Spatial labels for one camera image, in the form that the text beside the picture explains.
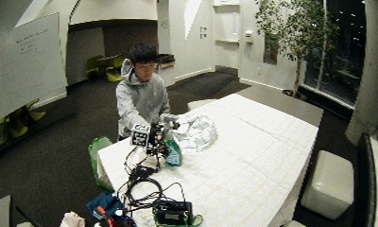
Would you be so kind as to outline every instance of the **black camera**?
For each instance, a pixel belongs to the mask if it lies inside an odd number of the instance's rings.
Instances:
[[[190,201],[162,201],[153,202],[153,214],[158,224],[192,225],[193,212]]]

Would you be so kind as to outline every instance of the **white tablecloth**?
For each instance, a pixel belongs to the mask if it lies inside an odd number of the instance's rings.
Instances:
[[[218,139],[205,151],[184,153],[182,166],[165,166],[152,178],[162,188],[181,183],[194,215],[204,217],[201,226],[283,224],[291,217],[281,213],[293,216],[318,127],[238,95],[216,100],[192,113],[213,119]],[[128,180],[124,162],[132,149],[125,140],[99,152],[99,169],[116,190]],[[144,157],[144,152],[135,153],[132,163]],[[143,185],[137,193],[153,191],[149,188]],[[165,195],[182,201],[176,185]],[[290,201],[290,211],[281,210],[285,201]],[[152,209],[136,211],[133,218],[139,226],[153,226]]]

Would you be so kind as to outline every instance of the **black hair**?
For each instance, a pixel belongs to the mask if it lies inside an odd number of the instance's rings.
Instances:
[[[133,65],[136,65],[139,62],[156,62],[154,47],[147,42],[136,44],[135,47],[131,48],[129,59]]]

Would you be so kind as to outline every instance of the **wall shelf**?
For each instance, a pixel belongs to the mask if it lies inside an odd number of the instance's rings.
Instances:
[[[216,40],[216,43],[240,44],[240,40]]]

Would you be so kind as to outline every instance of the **white ottoman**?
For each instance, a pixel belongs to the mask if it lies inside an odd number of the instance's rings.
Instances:
[[[301,205],[330,219],[337,219],[354,201],[354,169],[338,155],[321,150],[314,174]]]
[[[198,101],[193,101],[188,103],[188,111],[192,111],[194,109],[197,109],[200,106],[210,103],[212,101],[216,101],[217,99],[204,99],[204,100],[198,100]]]
[[[306,227],[306,226],[301,224],[298,221],[291,220],[283,225],[283,227]]]

